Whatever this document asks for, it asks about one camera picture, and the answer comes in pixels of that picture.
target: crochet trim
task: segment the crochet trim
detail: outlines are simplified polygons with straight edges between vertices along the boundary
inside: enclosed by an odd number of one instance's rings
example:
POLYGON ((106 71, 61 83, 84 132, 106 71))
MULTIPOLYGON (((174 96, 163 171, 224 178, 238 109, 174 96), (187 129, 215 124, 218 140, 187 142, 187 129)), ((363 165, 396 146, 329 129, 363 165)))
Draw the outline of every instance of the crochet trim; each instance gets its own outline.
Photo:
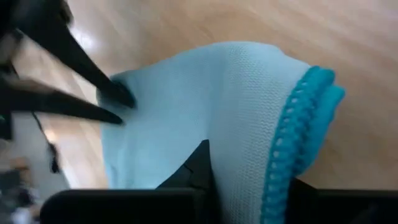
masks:
POLYGON ((271 144, 264 179, 261 224, 284 223, 290 181, 312 163, 313 156, 306 153, 306 146, 312 140, 311 129, 316 125, 312 120, 322 93, 333 80, 333 71, 311 67, 287 98, 271 144))

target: hardwood floor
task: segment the hardwood floor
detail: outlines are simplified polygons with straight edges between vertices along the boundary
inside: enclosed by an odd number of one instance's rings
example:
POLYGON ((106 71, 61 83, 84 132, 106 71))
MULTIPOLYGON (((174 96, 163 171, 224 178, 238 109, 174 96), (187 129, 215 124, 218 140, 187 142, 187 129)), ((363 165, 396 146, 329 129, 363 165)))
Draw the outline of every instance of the hardwood floor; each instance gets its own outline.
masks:
MULTIPOLYGON (((398 189, 398 2, 394 0, 69 0, 72 32, 108 75, 226 40, 279 46, 336 71, 346 98, 319 158, 317 187, 398 189)), ((95 90, 27 43, 18 71, 95 102, 95 90)), ((106 187, 98 124, 42 117, 75 188, 106 187)))

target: knit fabric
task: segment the knit fabric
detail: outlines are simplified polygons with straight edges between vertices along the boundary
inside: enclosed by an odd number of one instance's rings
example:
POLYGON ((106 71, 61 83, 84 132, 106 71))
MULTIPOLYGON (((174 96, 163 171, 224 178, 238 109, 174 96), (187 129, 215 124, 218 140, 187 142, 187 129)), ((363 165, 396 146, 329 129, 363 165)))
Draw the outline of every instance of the knit fabric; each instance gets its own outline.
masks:
POLYGON ((270 149, 260 223, 284 223, 290 181, 315 160, 344 97, 334 79, 333 71, 312 67, 287 98, 270 149))
MULTIPOLYGON (((209 139, 225 223, 283 222, 280 212, 270 208, 274 208, 273 198, 285 194, 285 188, 270 194, 269 183, 278 186, 271 181, 273 177, 288 180, 303 171, 314 160, 323 139, 320 134, 314 137, 319 144, 307 142, 312 150, 302 149, 301 156, 296 153, 281 157, 301 166, 285 167, 286 172, 272 170, 275 152, 283 155, 284 150, 298 150, 296 145, 276 148, 280 146, 276 134, 283 130, 283 114, 293 112, 286 108, 287 102, 293 100, 291 96, 309 68, 272 45, 225 42, 115 75, 113 79, 124 83, 134 94, 137 105, 129 109, 99 98, 101 106, 126 123, 102 125, 109 186, 154 189, 185 162, 202 140, 209 139)), ((333 78, 311 96, 322 95, 332 82, 333 78)), ((314 111, 312 115, 316 114, 316 106, 309 109, 314 111)), ((330 106, 320 115, 321 130, 326 131, 334 109, 330 106)), ((308 132, 298 129, 297 134, 308 132)))

